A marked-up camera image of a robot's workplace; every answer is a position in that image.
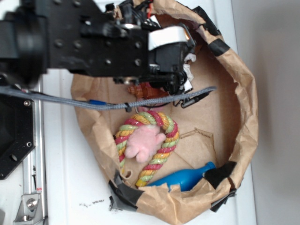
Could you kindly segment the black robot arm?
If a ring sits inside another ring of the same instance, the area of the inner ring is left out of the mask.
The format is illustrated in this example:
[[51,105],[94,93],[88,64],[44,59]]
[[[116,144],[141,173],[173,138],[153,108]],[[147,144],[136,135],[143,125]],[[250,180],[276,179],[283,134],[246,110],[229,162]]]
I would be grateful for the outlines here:
[[0,22],[0,73],[25,88],[48,69],[66,69],[174,94],[195,42],[182,23],[162,27],[151,5],[126,0],[102,11],[92,0],[22,0]]

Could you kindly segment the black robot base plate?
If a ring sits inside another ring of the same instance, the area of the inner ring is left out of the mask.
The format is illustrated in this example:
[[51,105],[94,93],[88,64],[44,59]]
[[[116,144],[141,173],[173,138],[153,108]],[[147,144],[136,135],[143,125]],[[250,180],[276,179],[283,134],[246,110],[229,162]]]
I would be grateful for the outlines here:
[[35,147],[34,103],[0,95],[0,179],[6,179]]

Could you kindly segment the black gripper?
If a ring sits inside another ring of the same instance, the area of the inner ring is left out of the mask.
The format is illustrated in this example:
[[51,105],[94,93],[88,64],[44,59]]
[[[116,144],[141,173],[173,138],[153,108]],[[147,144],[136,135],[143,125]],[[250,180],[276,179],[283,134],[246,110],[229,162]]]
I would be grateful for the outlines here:
[[114,10],[121,25],[137,25],[148,34],[149,76],[130,79],[135,84],[149,83],[153,88],[162,88],[171,95],[181,94],[188,80],[184,62],[195,50],[195,42],[183,23],[161,27],[153,14],[153,2],[144,0],[135,5],[126,0]]

